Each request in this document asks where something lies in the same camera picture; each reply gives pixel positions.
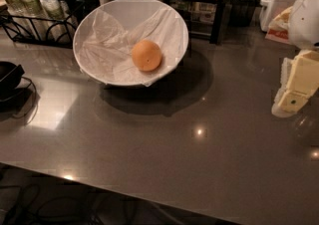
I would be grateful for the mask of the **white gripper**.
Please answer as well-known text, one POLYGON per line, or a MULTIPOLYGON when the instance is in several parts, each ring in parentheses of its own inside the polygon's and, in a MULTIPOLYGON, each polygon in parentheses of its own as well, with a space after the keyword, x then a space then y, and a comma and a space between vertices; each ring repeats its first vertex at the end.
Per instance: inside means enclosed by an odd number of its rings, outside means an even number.
POLYGON ((319 0, 296 0, 289 16, 288 39, 301 50, 281 65, 280 84, 271 112, 290 117, 319 89, 319 0))

